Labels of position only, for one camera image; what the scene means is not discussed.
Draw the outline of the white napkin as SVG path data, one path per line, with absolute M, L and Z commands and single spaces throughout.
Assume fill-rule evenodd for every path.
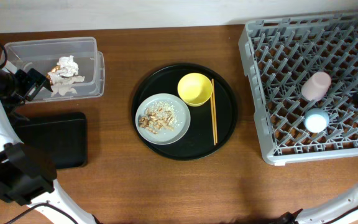
M 77 94 L 77 91 L 72 87 L 74 83 L 82 83 L 85 80 L 84 76 L 79 75 L 79 66 L 74 61 L 74 56 L 60 57 L 56 65 L 60 66 L 57 75 L 60 77 L 56 84 L 51 85 L 51 97 L 59 94 L 65 96 L 67 93 Z

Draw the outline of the light blue cup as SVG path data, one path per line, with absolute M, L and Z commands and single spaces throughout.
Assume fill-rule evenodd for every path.
M 314 108 L 305 113 L 305 128 L 312 133 L 324 131 L 329 124 L 329 115 L 322 109 Z

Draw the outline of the pink cup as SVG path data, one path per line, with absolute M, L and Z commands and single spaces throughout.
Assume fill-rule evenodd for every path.
M 319 101 L 327 93 L 331 85 L 331 77 L 325 72 L 313 74 L 301 88 L 301 94 L 308 101 Z

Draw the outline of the wooden chopstick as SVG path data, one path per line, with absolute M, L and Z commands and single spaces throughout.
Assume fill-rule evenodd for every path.
M 210 98 L 211 102 L 211 118 L 212 118 L 212 127 L 213 127 L 213 144 L 217 145 L 217 127 L 216 127 L 216 107 L 215 107 L 215 94 L 214 94 L 214 80 L 211 79 L 212 84 L 212 94 Z
M 217 114 L 216 114 L 216 98 L 214 89 L 214 79 L 211 79 L 212 84 L 212 95 L 211 95 L 211 111 L 212 111 L 212 122 L 213 122 L 213 138 L 214 146 L 218 144 L 218 127 L 217 127 Z

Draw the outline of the yellow bowl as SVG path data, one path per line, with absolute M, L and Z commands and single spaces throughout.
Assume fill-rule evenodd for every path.
M 189 73 L 183 76 L 177 85 L 179 97 L 188 106 L 201 106 L 213 93 L 211 80 L 201 73 Z

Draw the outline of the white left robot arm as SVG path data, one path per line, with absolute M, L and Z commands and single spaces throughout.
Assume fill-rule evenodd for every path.
M 22 119 L 16 108 L 42 88 L 51 89 L 50 80 L 34 68 L 11 72 L 6 64 L 0 62 L 0 200 L 28 208 L 10 222 L 36 210 L 52 223 L 98 223 L 62 189 L 52 160 L 24 144 L 11 125 L 11 120 Z

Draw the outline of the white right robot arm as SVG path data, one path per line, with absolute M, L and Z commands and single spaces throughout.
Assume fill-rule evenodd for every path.
M 358 93 L 352 95 L 352 103 L 358 108 Z M 312 109 L 305 113 L 305 123 L 328 124 L 325 111 Z M 329 142 L 335 147 L 348 146 L 352 143 L 358 146 L 358 140 L 352 142 Z M 314 208 L 299 209 L 295 213 L 284 213 L 277 220 L 271 223 L 295 224 L 295 223 L 351 223 L 358 220 L 358 183 L 340 196 Z

